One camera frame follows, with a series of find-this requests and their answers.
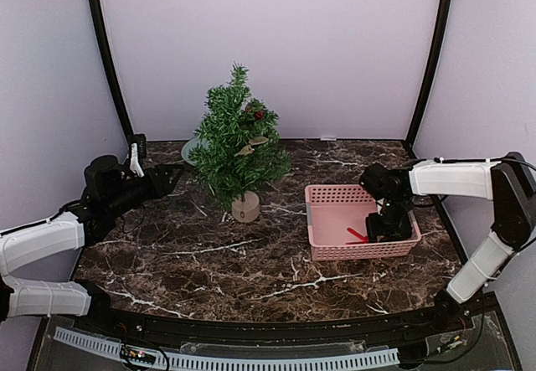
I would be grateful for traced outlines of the pink plastic basket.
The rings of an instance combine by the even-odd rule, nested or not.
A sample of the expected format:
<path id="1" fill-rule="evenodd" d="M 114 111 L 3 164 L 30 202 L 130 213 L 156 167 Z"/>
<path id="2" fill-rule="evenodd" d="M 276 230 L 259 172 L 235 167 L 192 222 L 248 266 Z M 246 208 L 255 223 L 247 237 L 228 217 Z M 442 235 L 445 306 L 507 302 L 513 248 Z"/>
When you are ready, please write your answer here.
<path id="1" fill-rule="evenodd" d="M 413 234 L 398 242 L 345 245 L 353 240 L 347 228 L 367 235 L 365 219 L 378 211 L 374 198 L 357 184 L 311 184 L 305 187 L 308 238 L 312 258 L 322 260 L 363 260 L 408 255 L 422 236 L 410 213 Z"/>

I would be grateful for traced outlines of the small green christmas tree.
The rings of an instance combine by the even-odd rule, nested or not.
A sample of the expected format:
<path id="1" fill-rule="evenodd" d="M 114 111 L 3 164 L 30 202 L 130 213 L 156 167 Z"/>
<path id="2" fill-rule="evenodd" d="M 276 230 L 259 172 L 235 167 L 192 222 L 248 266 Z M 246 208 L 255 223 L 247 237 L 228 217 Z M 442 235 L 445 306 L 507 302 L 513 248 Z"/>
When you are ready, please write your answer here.
<path id="1" fill-rule="evenodd" d="M 199 144 L 192 152 L 200 185 L 241 223 L 258 219 L 260 188 L 291 171 L 290 156 L 277 131 L 279 116 L 252 95 L 248 73 L 245 66 L 234 63 L 229 82 L 208 90 L 206 112 L 196 130 Z M 260 120 L 245 112 L 246 105 L 255 100 L 265 106 Z M 254 137 L 269 141 L 249 156 L 235 157 Z"/>

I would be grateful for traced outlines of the brown reindeer ornament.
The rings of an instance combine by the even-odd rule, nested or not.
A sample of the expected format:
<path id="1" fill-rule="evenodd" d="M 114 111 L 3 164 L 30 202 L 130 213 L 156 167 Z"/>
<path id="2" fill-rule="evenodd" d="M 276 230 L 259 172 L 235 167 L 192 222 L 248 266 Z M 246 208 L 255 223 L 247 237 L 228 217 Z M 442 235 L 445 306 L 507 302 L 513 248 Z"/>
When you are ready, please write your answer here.
<path id="1" fill-rule="evenodd" d="M 248 141 L 248 143 L 243 146 L 234 156 L 235 157 L 246 157 L 252 154 L 255 151 L 255 148 L 264 145 L 269 141 L 267 137 L 254 137 Z"/>

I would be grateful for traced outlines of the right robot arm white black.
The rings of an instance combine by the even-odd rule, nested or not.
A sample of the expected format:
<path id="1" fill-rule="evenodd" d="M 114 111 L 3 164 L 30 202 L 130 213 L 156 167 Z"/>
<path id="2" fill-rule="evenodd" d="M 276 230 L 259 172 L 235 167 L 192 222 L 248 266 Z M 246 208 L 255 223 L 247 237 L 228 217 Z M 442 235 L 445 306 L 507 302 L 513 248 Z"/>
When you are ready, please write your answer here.
<path id="1" fill-rule="evenodd" d="M 443 290 L 450 300 L 428 312 L 427 324 L 435 332 L 447 331 L 460 317 L 458 305 L 535 242 L 535 166 L 519 152 L 495 158 L 418 159 L 397 168 L 374 163 L 364 169 L 358 183 L 377 203 L 365 220 L 372 241 L 407 240 L 416 197 L 461 196 L 492 202 L 488 236 Z"/>

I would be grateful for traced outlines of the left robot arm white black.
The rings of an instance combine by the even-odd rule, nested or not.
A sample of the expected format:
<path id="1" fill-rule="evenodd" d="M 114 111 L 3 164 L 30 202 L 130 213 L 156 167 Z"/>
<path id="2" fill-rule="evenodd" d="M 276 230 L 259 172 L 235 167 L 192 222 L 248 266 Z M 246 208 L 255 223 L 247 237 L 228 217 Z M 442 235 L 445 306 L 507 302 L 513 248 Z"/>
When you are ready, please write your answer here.
<path id="1" fill-rule="evenodd" d="M 118 327 L 110 298 L 87 281 L 50 282 L 21 279 L 14 271 L 58 253 L 100 243 L 125 213 L 148 200 L 169 195 L 184 172 L 181 164 L 142 169 L 138 161 L 94 159 L 84 170 L 85 189 L 48 218 L 1 233 L 1 318 L 71 315 L 100 334 Z"/>

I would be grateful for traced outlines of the red ribbon bow ornament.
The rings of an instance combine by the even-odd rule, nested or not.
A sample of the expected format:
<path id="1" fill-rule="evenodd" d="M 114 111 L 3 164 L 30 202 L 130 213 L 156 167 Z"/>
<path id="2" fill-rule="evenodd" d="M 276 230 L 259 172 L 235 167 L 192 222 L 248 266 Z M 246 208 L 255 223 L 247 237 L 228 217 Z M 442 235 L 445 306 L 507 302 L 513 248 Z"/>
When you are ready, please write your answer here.
<path id="1" fill-rule="evenodd" d="M 357 230 L 348 227 L 347 232 L 350 233 L 353 237 L 353 240 L 347 241 L 345 245 L 363 245 L 369 242 L 367 235 L 360 234 Z"/>

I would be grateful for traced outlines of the pale green plate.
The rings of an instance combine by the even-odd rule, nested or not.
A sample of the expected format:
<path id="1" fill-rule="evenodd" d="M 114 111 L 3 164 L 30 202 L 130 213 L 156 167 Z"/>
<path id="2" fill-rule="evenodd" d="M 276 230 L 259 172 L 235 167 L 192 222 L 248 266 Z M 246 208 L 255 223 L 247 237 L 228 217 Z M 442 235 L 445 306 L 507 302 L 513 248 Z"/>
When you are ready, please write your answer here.
<path id="1" fill-rule="evenodd" d="M 187 141 L 181 150 L 181 157 L 189 166 L 192 166 L 192 167 L 196 166 L 196 162 L 193 160 L 193 157 L 192 157 L 192 152 L 193 152 L 193 149 L 198 146 L 198 144 L 199 144 L 199 139 L 197 137 L 194 137 L 190 139 L 189 141 Z"/>

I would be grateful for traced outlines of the black front rail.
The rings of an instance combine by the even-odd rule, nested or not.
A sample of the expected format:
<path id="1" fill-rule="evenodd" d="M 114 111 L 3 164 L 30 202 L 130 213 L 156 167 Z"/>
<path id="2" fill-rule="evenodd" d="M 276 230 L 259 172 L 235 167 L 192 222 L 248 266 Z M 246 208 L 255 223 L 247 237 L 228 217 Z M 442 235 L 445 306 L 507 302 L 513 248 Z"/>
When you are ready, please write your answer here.
<path id="1" fill-rule="evenodd" d="M 211 322 L 143 315 L 110 309 L 106 320 L 94 317 L 55 316 L 48 321 L 48 335 L 57 327 L 76 332 L 118 338 L 126 343 L 180 348 L 187 343 L 223 346 L 296 346 L 364 342 L 372 346 L 407 346 L 422 343 L 439 332 L 476 325 L 471 317 L 482 311 L 475 296 L 456 309 L 438 302 L 431 307 L 372 317 L 324 322 Z"/>

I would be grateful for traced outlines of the left black frame post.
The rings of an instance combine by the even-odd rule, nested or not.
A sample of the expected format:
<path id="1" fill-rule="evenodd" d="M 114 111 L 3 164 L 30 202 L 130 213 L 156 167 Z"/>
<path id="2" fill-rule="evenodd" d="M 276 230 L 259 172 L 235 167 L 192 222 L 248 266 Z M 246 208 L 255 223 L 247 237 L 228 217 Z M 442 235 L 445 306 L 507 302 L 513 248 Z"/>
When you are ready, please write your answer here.
<path id="1" fill-rule="evenodd" d="M 88 0 L 90 15 L 95 32 L 100 59 L 105 71 L 106 81 L 111 93 L 112 102 L 116 111 L 117 118 L 120 122 L 124 137 L 134 134 L 131 120 L 128 116 L 126 104 L 121 93 L 121 87 L 114 65 L 111 46 L 106 32 L 104 13 L 101 6 L 101 0 Z"/>

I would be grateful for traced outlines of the black frame post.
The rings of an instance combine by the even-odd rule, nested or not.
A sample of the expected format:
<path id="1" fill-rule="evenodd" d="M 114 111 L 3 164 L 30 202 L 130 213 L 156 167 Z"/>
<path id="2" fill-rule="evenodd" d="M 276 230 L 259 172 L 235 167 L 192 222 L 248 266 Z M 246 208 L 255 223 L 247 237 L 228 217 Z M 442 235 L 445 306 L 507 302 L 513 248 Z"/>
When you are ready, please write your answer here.
<path id="1" fill-rule="evenodd" d="M 436 70 L 439 64 L 446 33 L 450 7 L 451 0 L 439 0 L 425 71 L 415 103 L 414 112 L 411 117 L 410 126 L 404 139 L 404 146 L 407 152 L 413 151 L 420 131 L 420 126 L 424 119 L 425 110 L 430 99 L 430 93 L 436 76 Z"/>
<path id="2" fill-rule="evenodd" d="M 111 93 L 112 102 L 116 111 L 117 118 L 120 122 L 124 137 L 134 134 L 131 120 L 128 116 L 126 104 L 121 93 L 121 87 L 114 65 L 111 46 L 106 32 L 104 13 L 101 6 L 101 0 L 88 0 L 90 15 L 95 32 L 100 59 L 105 71 L 106 81 Z"/>

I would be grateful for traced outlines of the right black frame post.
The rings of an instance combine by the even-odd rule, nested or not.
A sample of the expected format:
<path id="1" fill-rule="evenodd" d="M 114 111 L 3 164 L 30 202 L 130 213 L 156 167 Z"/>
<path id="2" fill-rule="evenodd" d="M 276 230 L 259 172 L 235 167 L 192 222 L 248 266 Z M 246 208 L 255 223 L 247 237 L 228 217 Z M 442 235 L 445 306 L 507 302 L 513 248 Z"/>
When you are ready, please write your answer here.
<path id="1" fill-rule="evenodd" d="M 430 99 L 430 93 L 436 76 L 436 70 L 439 64 L 446 33 L 450 7 L 451 0 L 439 0 L 425 71 L 415 103 L 414 112 L 411 117 L 410 126 L 404 139 L 404 146 L 407 152 L 413 151 L 420 131 L 420 126 L 424 119 L 425 110 Z"/>

